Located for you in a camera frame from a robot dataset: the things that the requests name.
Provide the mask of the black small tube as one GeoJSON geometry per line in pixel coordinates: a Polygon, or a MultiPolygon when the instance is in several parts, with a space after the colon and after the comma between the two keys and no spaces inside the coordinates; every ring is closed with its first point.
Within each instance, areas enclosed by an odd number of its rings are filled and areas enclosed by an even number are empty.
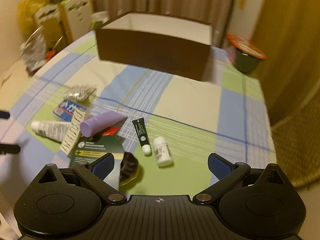
{"type": "Polygon", "coordinates": [[[132,123],[135,128],[135,132],[138,137],[142,152],[144,153],[144,155],[150,155],[151,146],[150,146],[149,137],[145,127],[144,118],[133,120],[132,123]]]}

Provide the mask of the woven quilted chair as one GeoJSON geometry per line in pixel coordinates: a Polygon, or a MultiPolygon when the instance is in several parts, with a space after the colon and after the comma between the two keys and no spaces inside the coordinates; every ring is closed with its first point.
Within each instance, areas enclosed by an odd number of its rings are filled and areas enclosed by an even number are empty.
{"type": "Polygon", "coordinates": [[[319,181],[319,95],[272,128],[277,163],[295,188],[319,181]]]}

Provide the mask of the green Mentholatum blister card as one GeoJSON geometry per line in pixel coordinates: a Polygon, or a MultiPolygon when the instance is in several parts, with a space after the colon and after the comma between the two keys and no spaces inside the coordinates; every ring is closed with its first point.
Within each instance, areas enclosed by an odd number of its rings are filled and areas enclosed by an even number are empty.
{"type": "Polygon", "coordinates": [[[122,160],[124,148],[120,140],[112,135],[94,135],[86,138],[80,137],[70,153],[72,167],[78,163],[92,163],[107,153],[112,153],[115,160],[122,160]]]}

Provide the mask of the cotton swab bag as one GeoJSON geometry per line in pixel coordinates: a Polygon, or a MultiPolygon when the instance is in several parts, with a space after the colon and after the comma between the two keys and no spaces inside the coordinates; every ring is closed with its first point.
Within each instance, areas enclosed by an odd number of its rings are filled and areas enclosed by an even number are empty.
{"type": "Polygon", "coordinates": [[[65,92],[63,98],[66,100],[85,101],[89,96],[95,93],[97,86],[81,84],[74,85],[65,92]]]}

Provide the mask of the blue toothpaste box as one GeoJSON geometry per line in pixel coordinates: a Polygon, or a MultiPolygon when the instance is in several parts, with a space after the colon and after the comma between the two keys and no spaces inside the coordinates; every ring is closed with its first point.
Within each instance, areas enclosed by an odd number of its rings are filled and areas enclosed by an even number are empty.
{"type": "Polygon", "coordinates": [[[54,108],[53,114],[62,121],[71,122],[76,109],[85,111],[87,108],[71,100],[63,100],[54,108]]]}

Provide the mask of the white pill bottle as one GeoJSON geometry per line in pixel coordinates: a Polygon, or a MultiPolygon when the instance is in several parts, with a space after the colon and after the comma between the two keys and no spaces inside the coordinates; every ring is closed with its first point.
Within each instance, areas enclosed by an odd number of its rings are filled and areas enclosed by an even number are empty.
{"type": "Polygon", "coordinates": [[[167,142],[163,137],[156,137],[153,140],[153,152],[158,167],[168,167],[174,163],[167,142]]]}

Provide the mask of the brown cardboard storage box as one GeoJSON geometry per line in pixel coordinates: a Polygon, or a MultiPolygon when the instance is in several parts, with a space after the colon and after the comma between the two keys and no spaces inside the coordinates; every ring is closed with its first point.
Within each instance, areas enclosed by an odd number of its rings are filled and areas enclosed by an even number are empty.
{"type": "Polygon", "coordinates": [[[212,72],[212,26],[172,15],[127,12],[95,30],[99,58],[197,81],[212,72]]]}

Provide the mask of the plaid tablecloth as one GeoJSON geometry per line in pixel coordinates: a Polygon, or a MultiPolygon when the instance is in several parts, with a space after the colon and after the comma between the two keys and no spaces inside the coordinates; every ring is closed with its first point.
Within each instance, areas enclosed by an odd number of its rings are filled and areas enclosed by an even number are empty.
{"type": "Polygon", "coordinates": [[[224,50],[214,48],[213,76],[199,82],[155,70],[101,61],[89,33],[61,51],[28,82],[8,80],[1,107],[1,141],[21,152],[1,157],[1,192],[14,204],[47,163],[67,167],[70,159],[57,142],[36,135],[34,120],[57,120],[53,110],[76,84],[92,83],[97,92],[86,108],[93,115],[115,111],[127,117],[118,132],[133,153],[141,176],[124,187],[129,194],[188,194],[216,182],[207,167],[215,152],[231,162],[263,168],[276,161],[264,96],[258,80],[235,70],[224,50]],[[132,121],[144,118],[151,154],[144,155],[132,121]],[[163,137],[174,163],[158,167],[153,140],[163,137]]]}

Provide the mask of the red small packet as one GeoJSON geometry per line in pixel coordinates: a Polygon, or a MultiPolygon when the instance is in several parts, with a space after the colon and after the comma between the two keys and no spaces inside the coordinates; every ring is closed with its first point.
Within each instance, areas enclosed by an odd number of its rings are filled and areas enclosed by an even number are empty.
{"type": "Polygon", "coordinates": [[[107,129],[103,130],[100,134],[101,134],[102,136],[108,136],[108,135],[114,136],[114,135],[117,134],[117,132],[118,132],[119,130],[120,130],[120,127],[109,127],[109,128],[107,128],[107,129]]]}

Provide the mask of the white hair claw clip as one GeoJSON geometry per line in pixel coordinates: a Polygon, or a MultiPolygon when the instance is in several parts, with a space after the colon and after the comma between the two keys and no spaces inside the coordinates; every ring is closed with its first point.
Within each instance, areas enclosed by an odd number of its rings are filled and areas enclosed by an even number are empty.
{"type": "Polygon", "coordinates": [[[80,137],[80,125],[84,121],[86,113],[81,109],[76,109],[69,129],[65,135],[63,142],[61,143],[60,150],[69,155],[80,137]]]}

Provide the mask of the white printed tube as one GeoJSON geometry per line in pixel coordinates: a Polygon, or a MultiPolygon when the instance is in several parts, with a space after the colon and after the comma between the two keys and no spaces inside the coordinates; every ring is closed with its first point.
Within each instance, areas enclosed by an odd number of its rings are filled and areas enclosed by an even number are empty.
{"type": "Polygon", "coordinates": [[[70,124],[65,121],[33,121],[31,130],[43,137],[63,142],[70,124]]]}

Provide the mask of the purple tube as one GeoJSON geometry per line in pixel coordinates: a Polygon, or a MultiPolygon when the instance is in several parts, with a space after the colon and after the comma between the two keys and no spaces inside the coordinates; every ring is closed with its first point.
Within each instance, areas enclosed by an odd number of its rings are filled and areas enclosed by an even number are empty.
{"type": "Polygon", "coordinates": [[[84,137],[89,138],[124,119],[126,116],[121,113],[107,111],[84,120],[80,124],[80,132],[84,137]]]}

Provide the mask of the dark brown scrunchie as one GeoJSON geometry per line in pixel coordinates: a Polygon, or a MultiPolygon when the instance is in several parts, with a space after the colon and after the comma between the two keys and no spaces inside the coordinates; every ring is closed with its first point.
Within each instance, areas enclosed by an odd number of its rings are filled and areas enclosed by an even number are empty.
{"type": "Polygon", "coordinates": [[[139,162],[130,152],[124,152],[123,159],[120,164],[120,182],[125,183],[133,179],[138,172],[139,162]]]}

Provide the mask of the red lid instant noodle cup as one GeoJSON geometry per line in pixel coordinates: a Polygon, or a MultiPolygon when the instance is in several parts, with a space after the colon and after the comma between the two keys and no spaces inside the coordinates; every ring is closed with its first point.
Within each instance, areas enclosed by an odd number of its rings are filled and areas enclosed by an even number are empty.
{"type": "Polygon", "coordinates": [[[243,74],[250,74],[255,70],[266,55],[250,40],[238,35],[227,33],[227,57],[231,64],[243,74]]]}

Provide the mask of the yellow plastic bag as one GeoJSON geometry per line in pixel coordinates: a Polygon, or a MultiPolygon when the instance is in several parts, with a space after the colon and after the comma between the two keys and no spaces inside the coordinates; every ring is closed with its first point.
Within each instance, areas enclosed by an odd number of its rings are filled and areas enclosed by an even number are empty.
{"type": "Polygon", "coordinates": [[[49,4],[50,0],[24,0],[17,6],[17,23],[26,40],[37,28],[34,15],[49,4]]]}

